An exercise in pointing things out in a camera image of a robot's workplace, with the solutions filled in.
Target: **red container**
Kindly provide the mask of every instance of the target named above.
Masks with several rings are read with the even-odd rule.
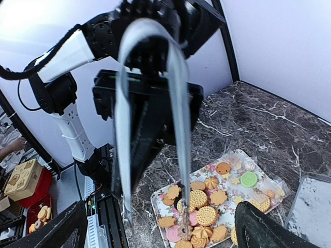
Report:
[[[48,222],[50,222],[53,219],[52,197],[50,195],[47,195],[43,199],[32,205],[27,211],[26,235],[29,234],[29,227],[38,220],[37,215],[43,206],[51,207],[51,217],[48,220]]]
[[[46,168],[42,169],[37,188],[33,196],[19,201],[19,204],[24,208],[29,208],[36,202],[43,199],[48,195],[48,190],[50,189],[52,182],[52,173]]]

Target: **dark marble surface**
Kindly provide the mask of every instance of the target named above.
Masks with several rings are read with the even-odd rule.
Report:
[[[242,149],[257,157],[271,178],[283,179],[292,194],[270,213],[284,224],[300,177],[305,172],[331,175],[331,127],[315,116],[244,83],[208,97],[191,136],[192,172]],[[164,247],[152,210],[151,194],[179,179],[176,148],[166,146],[145,172],[133,196],[134,236],[124,220],[130,247]],[[227,240],[215,247],[230,247]]]

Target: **cardboard box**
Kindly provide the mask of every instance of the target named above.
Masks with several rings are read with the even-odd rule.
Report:
[[[5,194],[15,202],[32,196],[36,191],[42,168],[36,159],[18,165],[8,180]]]

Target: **white panel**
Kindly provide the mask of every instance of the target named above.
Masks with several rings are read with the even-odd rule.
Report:
[[[331,121],[331,1],[221,3],[240,79]]]
[[[25,66],[54,46],[76,23],[111,11],[119,0],[11,0],[0,5],[0,64],[14,71]],[[190,82],[204,87],[205,95],[231,83],[230,69],[220,31],[188,60]],[[78,113],[88,138],[99,147],[113,143],[112,121],[103,121],[93,103],[93,79],[101,69],[117,70],[112,58],[103,59],[72,71],[78,85]],[[19,103],[17,82],[0,80],[0,88],[20,114],[27,127],[45,149],[64,166],[72,162],[69,146],[52,118],[42,111],[31,113]],[[37,106],[27,81],[22,81],[23,101]]]

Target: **person's hand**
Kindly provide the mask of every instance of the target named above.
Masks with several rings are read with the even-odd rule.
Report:
[[[10,144],[12,152],[20,151],[25,148],[25,138],[17,138],[13,143]]]

